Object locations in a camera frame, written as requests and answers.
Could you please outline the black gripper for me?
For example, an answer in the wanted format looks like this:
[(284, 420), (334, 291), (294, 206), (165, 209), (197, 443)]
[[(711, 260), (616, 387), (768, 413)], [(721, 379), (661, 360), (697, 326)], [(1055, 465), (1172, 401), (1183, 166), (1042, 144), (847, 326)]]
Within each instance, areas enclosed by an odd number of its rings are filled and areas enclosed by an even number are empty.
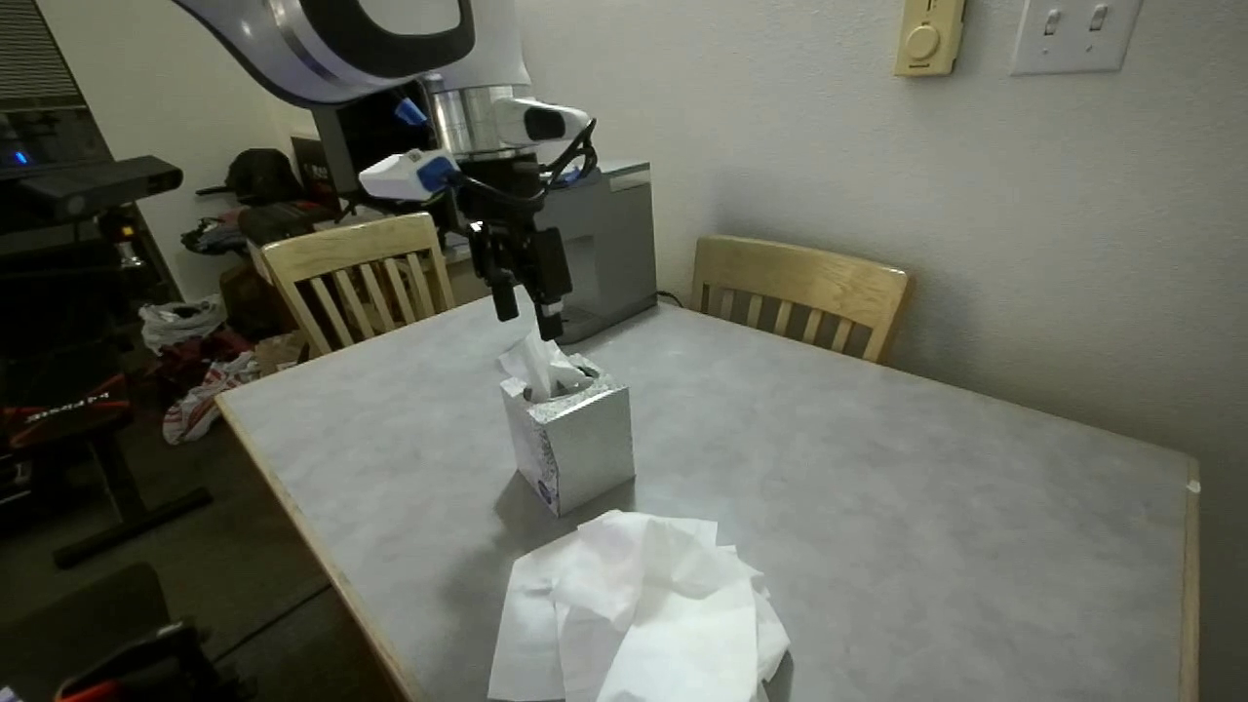
[(495, 317), (516, 321), (516, 284), (539, 304), (539, 336), (563, 340), (570, 264), (555, 227), (539, 227), (550, 187), (533, 154), (469, 158), (457, 206), (469, 223), (472, 264), (490, 290)]

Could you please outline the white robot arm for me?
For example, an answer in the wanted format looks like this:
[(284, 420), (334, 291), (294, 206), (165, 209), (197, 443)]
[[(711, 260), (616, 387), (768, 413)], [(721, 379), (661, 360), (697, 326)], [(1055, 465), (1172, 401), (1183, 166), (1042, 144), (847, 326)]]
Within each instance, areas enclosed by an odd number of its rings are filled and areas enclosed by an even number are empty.
[(294, 105), (351, 105), (418, 87), (394, 117), (429, 123), (434, 147), (407, 147), (360, 171), (374, 199), (457, 206), (457, 228), (516, 321), (526, 290), (541, 340), (564, 331), (573, 275), (555, 227), (539, 227), (563, 179), (596, 166), (596, 117), (526, 95), (516, 0), (173, 0), (208, 26), (255, 80)]

